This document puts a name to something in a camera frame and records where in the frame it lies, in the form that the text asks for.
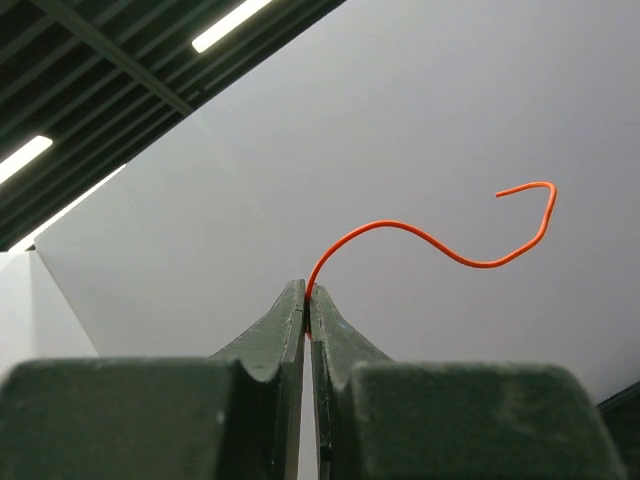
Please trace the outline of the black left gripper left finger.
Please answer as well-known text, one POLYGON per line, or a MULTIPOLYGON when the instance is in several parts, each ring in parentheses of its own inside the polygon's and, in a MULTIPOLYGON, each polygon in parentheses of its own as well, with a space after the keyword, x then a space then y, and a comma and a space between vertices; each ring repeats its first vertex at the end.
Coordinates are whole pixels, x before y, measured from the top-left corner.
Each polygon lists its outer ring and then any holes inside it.
POLYGON ((1 385, 5 479, 293 479, 305 284, 209 357, 33 360, 1 385))

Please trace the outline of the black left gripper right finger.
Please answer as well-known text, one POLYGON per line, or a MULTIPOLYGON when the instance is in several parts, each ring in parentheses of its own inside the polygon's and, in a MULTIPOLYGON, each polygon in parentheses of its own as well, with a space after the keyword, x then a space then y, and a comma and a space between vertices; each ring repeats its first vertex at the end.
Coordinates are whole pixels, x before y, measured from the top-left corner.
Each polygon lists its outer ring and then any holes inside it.
POLYGON ((588 393, 551 364, 400 362, 309 301, 322 479, 623 479, 588 393))

